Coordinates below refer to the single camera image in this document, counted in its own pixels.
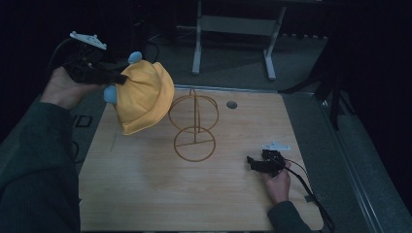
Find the wooden tabletop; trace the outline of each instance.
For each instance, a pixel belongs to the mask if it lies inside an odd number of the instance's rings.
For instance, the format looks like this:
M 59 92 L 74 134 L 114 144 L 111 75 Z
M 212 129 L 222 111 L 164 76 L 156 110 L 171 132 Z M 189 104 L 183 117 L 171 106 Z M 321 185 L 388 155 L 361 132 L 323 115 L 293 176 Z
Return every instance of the wooden tabletop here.
M 197 140 L 215 138 L 216 149 L 201 162 L 189 162 L 174 150 L 180 130 L 166 116 L 157 125 L 124 136 L 112 105 L 107 105 L 80 174 L 83 231 L 262 231 L 272 230 L 271 207 L 261 177 L 246 156 L 261 160 L 261 146 L 272 141 L 291 150 L 281 154 L 304 167 L 282 96 L 274 93 L 196 91 L 213 98 L 217 124 Z M 176 90 L 175 99 L 189 95 Z M 198 98 L 200 124 L 208 129 L 217 119 L 214 106 Z M 234 101 L 236 109 L 226 103 Z M 182 128 L 193 125 L 192 98 L 171 111 Z M 181 132 L 177 143 L 193 140 Z M 178 147 L 189 159 L 201 159 L 214 143 Z M 292 170 L 307 178 L 296 165 Z M 292 176 L 291 201 L 313 230 L 323 228 L 319 209 L 304 199 L 306 192 Z

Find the metal stand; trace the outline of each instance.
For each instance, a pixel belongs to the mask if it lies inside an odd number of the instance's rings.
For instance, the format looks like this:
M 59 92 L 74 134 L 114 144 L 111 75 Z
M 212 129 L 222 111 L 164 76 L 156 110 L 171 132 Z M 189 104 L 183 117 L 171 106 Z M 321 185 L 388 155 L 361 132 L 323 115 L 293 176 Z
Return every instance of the metal stand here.
M 201 33 L 202 31 L 216 31 L 226 33 L 239 33 L 260 36 L 270 36 L 270 45 L 263 51 L 264 61 L 266 64 L 267 77 L 269 80 L 276 79 L 275 69 L 273 67 L 272 52 L 275 47 L 276 39 L 282 25 L 286 7 L 281 8 L 277 20 L 251 19 L 240 17 L 215 17 L 202 15 L 202 1 L 197 3 L 197 27 L 196 27 L 196 48 L 194 49 L 193 67 L 191 72 L 194 75 L 200 73 L 200 58 L 202 54 Z

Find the left hand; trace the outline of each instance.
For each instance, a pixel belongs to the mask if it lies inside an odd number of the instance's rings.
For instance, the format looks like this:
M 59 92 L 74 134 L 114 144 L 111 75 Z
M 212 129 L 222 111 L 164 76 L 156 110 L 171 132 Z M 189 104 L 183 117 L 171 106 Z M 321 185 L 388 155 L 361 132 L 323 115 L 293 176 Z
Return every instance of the left hand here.
M 102 89 L 104 85 L 75 83 L 63 67 L 51 74 L 40 102 L 55 104 L 61 108 L 73 109 L 88 93 Z

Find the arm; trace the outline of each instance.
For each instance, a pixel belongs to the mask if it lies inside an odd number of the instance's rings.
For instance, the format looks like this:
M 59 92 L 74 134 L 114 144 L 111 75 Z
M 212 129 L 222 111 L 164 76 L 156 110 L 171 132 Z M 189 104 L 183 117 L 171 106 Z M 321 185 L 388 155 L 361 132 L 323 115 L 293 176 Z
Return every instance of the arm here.
M 18 150 L 0 177 L 0 232 L 80 232 L 79 180 L 72 161 L 73 108 L 97 85 L 56 69 L 22 122 Z
M 312 232 L 308 225 L 303 222 L 296 207 L 289 201 L 289 190 L 291 188 L 291 177 L 286 169 L 283 169 L 276 177 L 261 174 L 266 185 L 270 199 L 274 207 L 267 213 L 272 226 L 276 232 L 282 233 L 305 233 Z

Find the dark jacket sleeve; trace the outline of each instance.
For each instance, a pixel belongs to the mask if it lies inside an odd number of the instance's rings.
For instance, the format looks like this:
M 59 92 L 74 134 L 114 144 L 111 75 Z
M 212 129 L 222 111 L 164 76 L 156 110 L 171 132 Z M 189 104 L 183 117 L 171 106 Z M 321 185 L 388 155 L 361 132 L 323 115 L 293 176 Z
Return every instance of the dark jacket sleeve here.
M 267 213 L 276 233 L 312 232 L 302 220 L 296 207 L 290 201 L 277 204 Z
M 0 232 L 80 232 L 69 112 L 35 103 L 22 124 L 0 177 Z

